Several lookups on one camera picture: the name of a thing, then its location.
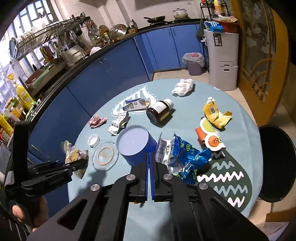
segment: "pot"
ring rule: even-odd
[[[186,11],[187,10],[185,10],[184,8],[182,8],[182,9],[177,8],[176,10],[173,10],[174,18],[175,19],[188,18],[188,13]]]
[[[127,32],[127,27],[123,24],[116,24],[113,26],[108,33],[108,36],[111,40],[117,39],[123,35],[125,35]]]
[[[159,23],[165,20],[165,16],[160,16],[160,17],[156,17],[156,18],[148,18],[148,17],[144,17],[145,19],[148,19],[147,22],[148,23]]]

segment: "white bottle cap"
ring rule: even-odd
[[[174,103],[171,99],[165,99],[164,102],[169,105],[170,110],[174,107]]]

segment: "black stool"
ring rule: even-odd
[[[269,203],[278,202],[295,182],[295,147],[287,133],[277,126],[261,126],[259,132],[263,152],[263,185],[259,197]]]

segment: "pink cloth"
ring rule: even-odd
[[[90,120],[89,120],[89,126],[91,128],[96,128],[99,127],[101,125],[103,125],[104,123],[106,123],[108,120],[107,117],[103,117],[103,118],[99,118],[98,115],[94,115]]]

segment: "white wave pattern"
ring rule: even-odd
[[[214,169],[215,167],[217,168],[217,170],[221,170],[223,167],[225,167],[225,168],[228,170],[230,167],[234,167],[234,164],[233,164],[231,161],[229,161],[228,164],[227,164],[225,161],[223,161],[223,162],[221,163],[221,165],[220,165],[218,162],[215,162],[215,163],[212,165],[211,170]]]
[[[222,187],[220,188],[220,190],[218,189],[217,186],[215,186],[215,187],[214,187],[214,190],[215,190],[217,193],[219,193],[219,194],[221,194],[221,193],[223,192],[223,194],[224,194],[225,197],[228,196],[228,193],[230,192],[230,190],[232,190],[232,192],[233,192],[234,195],[238,192],[238,190],[240,191],[240,193],[244,193],[244,192],[248,193],[248,188],[247,188],[247,186],[244,185],[244,188],[242,188],[240,184],[238,184],[236,188],[234,188],[233,185],[230,185],[230,186],[227,188],[227,190],[225,189],[224,186],[222,186]]]
[[[239,174],[237,174],[236,172],[233,172],[231,175],[229,174],[229,172],[225,173],[225,176],[223,176],[222,174],[220,174],[218,177],[215,175],[215,173],[212,173],[209,177],[204,174],[202,176],[197,176],[197,181],[198,182],[202,182],[204,179],[206,182],[209,182],[213,179],[213,182],[218,182],[218,181],[222,181],[222,182],[226,182],[226,179],[228,181],[231,181],[233,178],[236,178],[237,180],[239,180],[241,177],[244,177],[244,174],[242,172],[239,172]]]
[[[211,161],[213,158],[218,159],[218,158],[220,158],[221,156],[222,156],[222,157],[225,157],[225,154],[224,154],[222,151],[219,151],[218,153],[213,152],[213,153],[211,154],[211,158],[209,159],[209,161]]]
[[[242,206],[242,204],[244,203],[244,196],[242,197],[242,200],[240,200],[239,197],[236,197],[236,199],[232,200],[232,198],[230,197],[227,202],[229,202],[231,204],[231,206],[235,207],[235,205],[237,204],[237,207],[240,208]]]
[[[114,108],[112,109],[112,116],[118,115],[119,111],[122,110],[122,107],[126,105],[125,100],[134,100],[138,98],[143,98],[145,100],[150,101],[150,106],[154,105],[157,101],[156,97],[154,97],[148,90],[147,90],[147,85],[142,87],[141,89],[137,90],[135,93],[127,96],[123,100],[121,100],[119,103],[117,103]],[[136,110],[136,111],[130,111],[130,114],[143,114],[146,113],[146,110]]]

